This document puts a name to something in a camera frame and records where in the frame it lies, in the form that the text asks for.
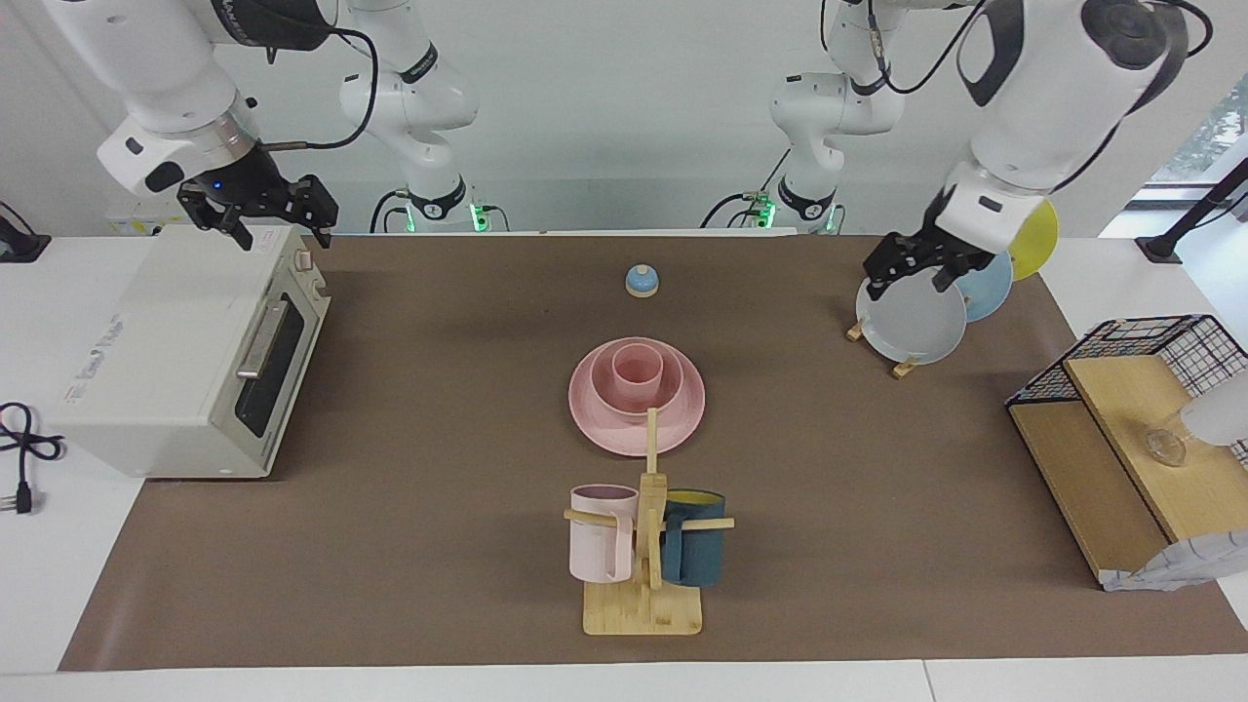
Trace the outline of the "pink bowl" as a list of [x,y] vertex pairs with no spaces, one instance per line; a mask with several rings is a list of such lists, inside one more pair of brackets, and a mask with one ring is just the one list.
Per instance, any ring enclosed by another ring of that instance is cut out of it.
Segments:
[[[623,345],[630,342],[641,342],[651,345],[651,347],[654,347],[656,351],[661,353],[665,368],[663,372],[661,386],[659,390],[658,398],[655,400],[655,403],[654,406],[651,406],[651,408],[665,408],[665,406],[673,403],[676,393],[679,392],[679,390],[681,390],[683,368],[681,368],[681,361],[676,358],[675,352],[671,351],[663,342],[658,341],[658,339],[625,337],[625,339],[615,339],[615,341],[607,344],[607,346],[603,347],[602,351],[597,352],[597,357],[594,357],[594,360],[590,363],[592,387],[594,388],[594,391],[597,391],[598,396],[602,397],[603,403],[607,403],[612,408],[622,410],[617,408],[615,405],[612,402],[610,361],[612,361],[612,355],[614,355],[617,350],[619,350]],[[645,410],[641,410],[641,412],[628,412],[626,410],[622,410],[622,412],[644,413]]]

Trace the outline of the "pink cup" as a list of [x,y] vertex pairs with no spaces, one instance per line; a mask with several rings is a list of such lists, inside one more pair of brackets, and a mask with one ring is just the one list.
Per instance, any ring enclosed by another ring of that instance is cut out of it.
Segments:
[[628,412],[651,408],[661,386],[664,358],[651,345],[630,342],[612,355],[612,402]]

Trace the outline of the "light blue plate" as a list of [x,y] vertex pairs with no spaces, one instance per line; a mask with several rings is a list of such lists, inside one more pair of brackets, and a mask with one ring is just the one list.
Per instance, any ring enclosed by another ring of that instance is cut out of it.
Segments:
[[967,324],[978,324],[995,314],[1008,299],[1013,284],[1010,254],[998,254],[983,270],[970,270],[955,280],[962,294]]

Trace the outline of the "grey plate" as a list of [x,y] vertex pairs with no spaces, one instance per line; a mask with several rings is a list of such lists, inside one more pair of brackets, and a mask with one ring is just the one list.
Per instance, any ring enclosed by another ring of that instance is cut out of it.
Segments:
[[962,342],[967,329],[963,294],[955,284],[937,292],[935,275],[927,269],[904,277],[880,299],[870,299],[874,285],[862,280],[855,299],[857,324],[870,346],[894,363],[938,363]]

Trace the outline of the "wooden plate rack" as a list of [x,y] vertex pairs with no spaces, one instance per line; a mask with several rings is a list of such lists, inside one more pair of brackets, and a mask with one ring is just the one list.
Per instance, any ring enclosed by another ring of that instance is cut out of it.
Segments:
[[850,342],[865,342],[871,351],[891,361],[894,378],[906,378],[917,368],[917,351],[914,350],[917,324],[914,319],[857,311],[855,324],[847,329],[845,337]]

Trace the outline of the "yellow plate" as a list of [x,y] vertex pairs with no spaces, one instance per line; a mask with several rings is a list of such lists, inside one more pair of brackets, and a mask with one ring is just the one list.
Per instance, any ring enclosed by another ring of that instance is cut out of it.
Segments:
[[1033,214],[1030,214],[1025,226],[1020,229],[1010,245],[1008,254],[1015,284],[1031,277],[1045,266],[1055,254],[1060,236],[1058,214],[1052,201],[1045,199],[1043,204],[1035,209]]

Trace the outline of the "beige toaster oven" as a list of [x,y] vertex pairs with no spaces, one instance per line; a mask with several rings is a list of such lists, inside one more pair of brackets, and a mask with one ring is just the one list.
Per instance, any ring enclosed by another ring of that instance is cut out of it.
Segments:
[[134,477],[267,477],[331,299],[292,226],[251,241],[165,229],[49,425]]

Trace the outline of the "black table clamp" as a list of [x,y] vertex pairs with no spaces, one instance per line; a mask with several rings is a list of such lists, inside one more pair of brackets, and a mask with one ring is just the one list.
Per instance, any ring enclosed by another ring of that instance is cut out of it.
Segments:
[[36,232],[22,214],[0,200],[0,264],[34,262],[50,244],[50,235]]

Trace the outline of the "brown table mat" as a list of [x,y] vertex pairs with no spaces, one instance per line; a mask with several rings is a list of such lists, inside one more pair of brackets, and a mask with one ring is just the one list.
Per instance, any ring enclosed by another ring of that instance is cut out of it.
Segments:
[[[850,344],[874,237],[348,237],[266,481],[146,483],[62,671],[1248,652],[1214,583],[1106,595],[1003,408],[1073,334],[1042,281],[942,363]],[[626,271],[658,292],[626,294]],[[706,412],[658,466],[736,526],[691,637],[590,637],[573,368],[663,339]]]

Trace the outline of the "pink speckled plate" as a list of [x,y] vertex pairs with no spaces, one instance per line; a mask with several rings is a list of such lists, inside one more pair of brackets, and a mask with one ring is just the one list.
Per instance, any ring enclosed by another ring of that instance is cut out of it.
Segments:
[[[646,411],[625,413],[603,403],[590,383],[590,363],[607,344],[593,349],[572,373],[567,405],[575,426],[599,448],[620,456],[644,456],[646,451]],[[681,390],[673,403],[658,410],[658,452],[676,448],[695,433],[706,408],[706,387],[699,368],[681,350],[666,345],[681,361]]]

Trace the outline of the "dark teal mug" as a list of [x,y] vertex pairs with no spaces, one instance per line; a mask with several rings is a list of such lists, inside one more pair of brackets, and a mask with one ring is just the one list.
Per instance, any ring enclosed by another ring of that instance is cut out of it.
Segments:
[[704,488],[670,488],[660,537],[661,577],[694,588],[718,585],[723,577],[723,530],[676,530],[690,520],[726,516],[723,493]]

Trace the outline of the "marble patterned cloth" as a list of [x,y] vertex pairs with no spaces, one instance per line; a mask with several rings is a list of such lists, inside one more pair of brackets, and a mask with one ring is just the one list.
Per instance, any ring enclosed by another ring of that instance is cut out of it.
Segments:
[[1173,592],[1248,570],[1248,528],[1196,536],[1171,545],[1138,570],[1098,570],[1106,592]]

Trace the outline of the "pale pink mug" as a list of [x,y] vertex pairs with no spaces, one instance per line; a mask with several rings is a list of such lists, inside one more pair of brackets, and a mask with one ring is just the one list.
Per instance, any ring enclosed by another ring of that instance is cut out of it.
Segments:
[[634,533],[641,493],[622,485],[572,488],[570,508],[605,516],[605,523],[569,523],[569,572],[587,583],[626,582],[634,573]]

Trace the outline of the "wooden mug tree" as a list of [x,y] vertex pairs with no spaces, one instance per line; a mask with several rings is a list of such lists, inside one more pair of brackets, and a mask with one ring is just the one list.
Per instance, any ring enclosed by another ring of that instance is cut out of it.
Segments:
[[661,533],[666,475],[658,471],[658,408],[646,408],[645,472],[636,517],[567,508],[570,523],[612,527],[612,538],[630,545],[633,570],[626,581],[584,583],[582,628],[590,636],[694,636],[703,631],[701,590],[668,585],[661,577]]

